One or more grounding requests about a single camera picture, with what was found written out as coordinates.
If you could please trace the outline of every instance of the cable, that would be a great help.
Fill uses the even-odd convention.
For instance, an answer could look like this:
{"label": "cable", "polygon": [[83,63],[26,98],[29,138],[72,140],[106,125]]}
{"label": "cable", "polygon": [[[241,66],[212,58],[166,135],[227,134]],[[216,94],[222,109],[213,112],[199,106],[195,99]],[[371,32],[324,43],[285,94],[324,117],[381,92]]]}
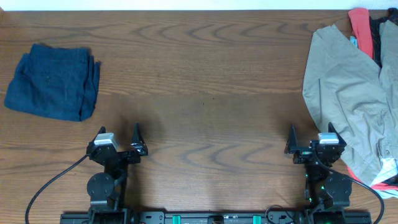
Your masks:
{"label": "cable", "polygon": [[85,160],[87,157],[87,155],[83,156],[79,161],[75,162],[74,165],[70,166],[69,168],[67,168],[66,170],[64,170],[63,172],[61,172],[60,174],[56,175],[54,178],[52,178],[50,181],[48,181],[32,198],[32,200],[30,200],[29,205],[26,208],[26,212],[25,212],[25,224],[29,224],[29,211],[30,208],[33,205],[33,202],[35,202],[36,198],[39,196],[40,193],[42,193],[42,191],[48,187],[52,182],[54,182],[55,180],[57,180],[58,178],[60,178],[63,174],[66,174],[68,171],[70,171],[71,169],[73,169],[75,166],[77,166],[79,163],[81,163],[83,160]]}
{"label": "cable", "polygon": [[352,177],[350,177],[350,176],[348,176],[346,174],[342,174],[341,172],[337,172],[334,169],[331,169],[330,167],[327,167],[326,165],[324,165],[321,162],[321,160],[319,160],[317,152],[315,152],[315,150],[312,151],[312,154],[315,156],[315,159],[317,160],[319,165],[321,165],[323,168],[325,168],[326,170],[328,170],[328,171],[330,171],[332,173],[336,173],[336,174],[340,174],[340,175],[345,176],[350,181],[352,181],[352,182],[364,187],[365,189],[368,189],[370,192],[372,192],[379,199],[379,201],[380,201],[380,213],[379,213],[379,216],[377,217],[376,221],[374,221],[374,223],[373,223],[373,224],[378,224],[380,222],[381,218],[383,217],[383,214],[384,214],[384,201],[383,201],[383,198],[381,198],[381,196],[375,190],[373,190],[372,188],[370,188],[366,184],[364,184],[364,183],[362,183],[360,181],[357,181],[356,179],[354,179],[354,178],[352,178]]}
{"label": "cable", "polygon": [[[267,218],[267,221],[268,221],[270,224],[275,224],[275,223],[268,219],[268,211],[269,211],[272,207],[276,207],[276,206],[278,206],[278,207],[280,207],[281,209],[284,210],[284,208],[283,208],[282,206],[280,206],[280,205],[271,205],[270,207],[268,207],[267,210],[266,210],[266,218]],[[285,212],[286,215],[287,215],[289,218],[291,218],[292,221],[294,222],[293,217],[292,217],[291,215],[289,215],[289,214],[287,213],[287,211],[284,211],[284,212]]]}

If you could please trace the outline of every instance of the black fabric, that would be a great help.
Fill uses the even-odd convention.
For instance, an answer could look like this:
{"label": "black fabric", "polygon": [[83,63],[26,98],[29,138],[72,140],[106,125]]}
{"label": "black fabric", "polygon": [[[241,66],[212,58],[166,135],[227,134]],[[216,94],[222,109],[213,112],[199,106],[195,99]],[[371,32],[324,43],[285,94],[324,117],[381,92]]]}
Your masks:
{"label": "black fabric", "polygon": [[19,62],[4,105],[47,118],[84,121],[95,108],[100,63],[88,49],[34,44]]}
{"label": "black fabric", "polygon": [[381,42],[380,42],[380,24],[390,20],[395,25],[398,25],[398,9],[390,8],[388,9],[388,16],[382,17],[380,19],[372,19],[369,18],[369,22],[371,25],[371,33],[372,33],[372,40],[373,40],[373,52],[374,58],[373,60],[382,67],[381,58],[380,58],[380,51],[381,51]]}

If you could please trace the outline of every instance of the white backdrop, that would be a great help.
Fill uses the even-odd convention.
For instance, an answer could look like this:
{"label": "white backdrop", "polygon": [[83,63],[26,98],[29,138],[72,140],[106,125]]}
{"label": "white backdrop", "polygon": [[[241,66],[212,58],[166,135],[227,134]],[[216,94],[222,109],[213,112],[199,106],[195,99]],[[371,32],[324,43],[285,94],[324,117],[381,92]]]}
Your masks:
{"label": "white backdrop", "polygon": [[0,0],[5,11],[387,9],[398,0]]}

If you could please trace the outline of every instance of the table surface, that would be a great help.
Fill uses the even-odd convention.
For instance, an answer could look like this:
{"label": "table surface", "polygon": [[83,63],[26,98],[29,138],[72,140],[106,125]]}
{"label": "table surface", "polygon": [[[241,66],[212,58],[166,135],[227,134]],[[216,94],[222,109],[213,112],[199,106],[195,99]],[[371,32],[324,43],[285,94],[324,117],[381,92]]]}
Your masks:
{"label": "table surface", "polygon": [[[374,17],[385,12],[374,11]],[[308,144],[317,129],[301,91],[311,36],[347,11],[5,12],[0,25],[0,101],[33,43],[89,47],[102,62],[93,116],[74,123],[0,106],[0,222],[23,223],[49,179],[85,153],[101,126],[129,149],[141,124],[149,156],[129,168],[126,202],[168,211],[266,210],[306,205],[305,171],[283,153],[289,126]],[[345,172],[338,161],[335,169]],[[88,159],[55,181],[30,211],[31,223],[59,223],[87,211]],[[382,223],[396,223],[395,199]],[[350,209],[379,212],[354,185]]]}

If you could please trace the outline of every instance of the black cloth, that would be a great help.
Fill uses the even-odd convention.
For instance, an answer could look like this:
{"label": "black cloth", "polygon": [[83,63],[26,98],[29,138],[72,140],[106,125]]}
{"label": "black cloth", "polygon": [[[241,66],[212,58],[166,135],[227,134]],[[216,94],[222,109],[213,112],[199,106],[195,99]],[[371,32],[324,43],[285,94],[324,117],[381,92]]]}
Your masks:
{"label": "black cloth", "polygon": [[373,52],[374,57],[373,60],[380,66],[381,65],[381,58],[380,58],[380,51],[381,51],[381,42],[380,42],[380,24],[383,22],[387,22],[390,20],[395,25],[398,25],[398,9],[390,8],[388,9],[388,16],[382,17],[380,19],[372,19],[369,18],[369,22],[371,25],[371,33],[372,33],[372,40],[373,40]]}
{"label": "black cloth", "polygon": [[88,49],[34,44],[19,62],[4,105],[12,110],[67,121],[84,121],[95,108],[100,63]]}

